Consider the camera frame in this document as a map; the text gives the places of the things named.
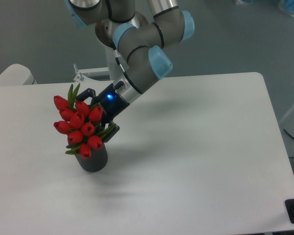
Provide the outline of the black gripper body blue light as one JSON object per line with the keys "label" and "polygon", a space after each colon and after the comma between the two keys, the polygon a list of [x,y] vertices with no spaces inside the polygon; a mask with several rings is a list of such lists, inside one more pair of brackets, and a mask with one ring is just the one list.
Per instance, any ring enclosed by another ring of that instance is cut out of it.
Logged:
{"label": "black gripper body blue light", "polygon": [[125,101],[120,94],[117,93],[118,89],[124,85],[124,82],[117,82],[116,85],[111,83],[102,92],[96,95],[96,91],[93,90],[91,105],[98,103],[103,109],[101,122],[104,124],[110,123],[118,114],[126,109],[130,103]]}

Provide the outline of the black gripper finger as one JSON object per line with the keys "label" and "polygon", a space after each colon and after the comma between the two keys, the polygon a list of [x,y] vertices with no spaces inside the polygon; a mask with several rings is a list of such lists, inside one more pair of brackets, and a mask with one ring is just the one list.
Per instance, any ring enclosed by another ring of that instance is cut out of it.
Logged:
{"label": "black gripper finger", "polygon": [[94,103],[96,98],[96,91],[91,88],[87,88],[83,92],[81,92],[79,95],[76,96],[76,101],[85,101],[86,99],[91,98],[91,103]]}
{"label": "black gripper finger", "polygon": [[108,142],[119,130],[120,127],[116,123],[110,122],[108,127],[104,130],[101,140],[103,142]]}

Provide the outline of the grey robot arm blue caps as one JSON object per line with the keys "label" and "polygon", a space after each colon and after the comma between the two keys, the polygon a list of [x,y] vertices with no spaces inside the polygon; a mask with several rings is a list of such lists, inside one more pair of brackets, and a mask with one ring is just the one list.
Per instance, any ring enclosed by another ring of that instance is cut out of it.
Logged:
{"label": "grey robot arm blue caps", "polygon": [[153,22],[148,23],[135,9],[132,0],[68,0],[66,6],[81,27],[95,25],[97,38],[112,50],[117,74],[101,93],[86,89],[77,100],[91,99],[103,116],[103,141],[118,131],[113,119],[172,70],[163,49],[192,37],[195,23],[188,11],[175,0],[151,0]]}

